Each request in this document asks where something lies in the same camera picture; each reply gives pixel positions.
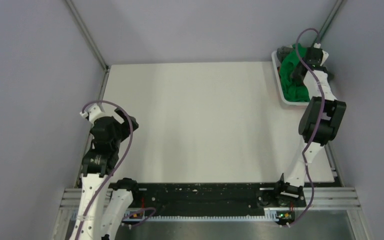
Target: green towel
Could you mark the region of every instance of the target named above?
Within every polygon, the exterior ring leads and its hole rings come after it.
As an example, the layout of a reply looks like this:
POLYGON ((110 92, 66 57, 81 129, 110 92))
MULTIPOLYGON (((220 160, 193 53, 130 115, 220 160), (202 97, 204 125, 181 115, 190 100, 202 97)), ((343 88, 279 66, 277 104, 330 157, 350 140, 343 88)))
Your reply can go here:
MULTIPOLYGON (((298 43, 299 55, 303 58, 306 55, 307 48, 302 47, 298 43)), ((283 96, 289 102, 310 102, 309 91, 306 86, 302 84, 296 84, 291 79, 291 73, 297 67, 300 59, 297 56, 296 51, 292 51, 285 57, 280 65, 279 76, 280 84, 282 86, 283 96)))

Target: purple cable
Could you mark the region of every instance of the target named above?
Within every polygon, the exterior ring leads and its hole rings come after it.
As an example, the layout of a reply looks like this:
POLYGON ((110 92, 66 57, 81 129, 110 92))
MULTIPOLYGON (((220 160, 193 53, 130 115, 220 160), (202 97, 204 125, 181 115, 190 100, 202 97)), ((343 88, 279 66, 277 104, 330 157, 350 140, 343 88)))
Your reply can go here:
MULTIPOLYGON (((104 104, 109 104, 109 105, 112 105, 118 109, 120 109, 120 111, 126 116, 127 118, 127 121, 128 121, 128 126, 130 128, 130 137, 129 137, 129 140, 128 140, 128 145, 126 147, 126 150, 123 154, 123 156, 121 157, 121 159, 118 161, 117 165, 115 165, 114 169, 111 171, 111 173, 106 176, 106 178, 103 180, 102 184, 99 186, 99 188, 96 190, 95 194, 93 194, 92 198, 90 199, 89 203, 87 204, 86 206, 86 209, 84 210, 84 213, 83 213, 83 216, 86 217, 88 215, 88 212, 89 212, 89 209, 91 208, 92 206, 92 203, 94 202, 94 200, 97 198, 98 194, 100 193, 100 191, 102 190, 102 188, 104 188, 104 185, 110 180, 111 176, 114 175, 114 173, 116 172, 116 170, 120 167, 120 165, 122 164, 123 160, 126 158, 127 156, 127 153, 129 152, 129 149, 130 149, 130 146, 132 145, 132 140, 133 140, 133 124, 132 124, 132 120, 130 119, 129 115, 127 114, 127 112, 121 108, 119 105, 113 103, 113 102, 110 102, 110 101, 106 101, 106 100, 94 100, 94 101, 90 101, 88 103, 86 103, 83 108, 81 109, 81 112, 84 113, 85 112, 85 109, 91 105, 91 104, 96 104, 96 103, 104 103, 104 104)), ((79 237, 80 237, 80 231, 83 227, 83 222, 82 220, 80 220, 80 223, 78 225, 78 229, 77 229, 77 233, 75 234, 75 240, 78 240, 79 237)))
POLYGON ((305 163, 305 172, 307 174, 307 177, 308 177, 308 180, 309 180, 310 186, 311 186, 311 198, 310 198, 310 201, 307 204, 307 207, 305 207, 304 211, 302 211, 302 213, 296 218, 296 220, 294 222, 292 222, 289 225, 289 227, 295 225, 304 216, 304 214, 309 210, 309 208, 313 204, 313 200, 314 200, 314 183, 313 183, 313 181, 312 181, 312 179, 310 177, 309 166, 307 165, 308 162, 307 162, 307 158, 306 158, 306 154, 305 153, 309 149, 311 143, 313 142, 313 140, 314 140, 314 138, 316 136, 317 130, 319 129, 320 121, 322 120, 323 110, 325 108, 325 93, 323 92, 322 86, 320 85, 321 84, 320 80, 316 76, 316 74, 313 72, 313 70, 307 65, 307 63, 304 62, 303 58, 300 55, 300 52, 298 51, 298 43, 300 41, 300 38, 307 31, 314 31, 314 32, 316 32, 317 33, 317 43, 320 43, 319 31, 317 29, 315 29, 315 28, 307 28, 307 29, 305 29, 304 31, 302 31, 298 35, 298 38, 296 39, 296 43, 295 43, 295 51, 296 51, 297 57, 299 58, 299 61, 311 73, 311 75, 314 77, 315 81, 317 82, 317 86, 318 86, 318 89, 320 90, 320 94, 321 94, 321 106, 320 106, 320 110, 318 111, 317 120, 315 121, 314 130, 312 131, 312 134, 310 136, 310 139, 308 140, 307 145, 304 147, 304 150, 302 151, 302 157, 303 157, 304 163, 305 163))
POLYGON ((146 220, 148 220, 150 217, 152 217, 155 214, 155 212, 157 211, 155 209, 155 207, 141 208, 140 210, 132 212, 129 215, 123 217, 123 219, 121 221, 126 220, 126 219, 130 218, 131 216, 133 216, 135 214, 140 214, 140 213, 143 213, 143 212, 148 211, 148 210, 152 210, 152 213, 149 216, 145 217, 142 221, 140 221, 140 222, 138 222, 136 224, 131 225, 132 228, 139 227, 140 225, 144 224, 146 220))

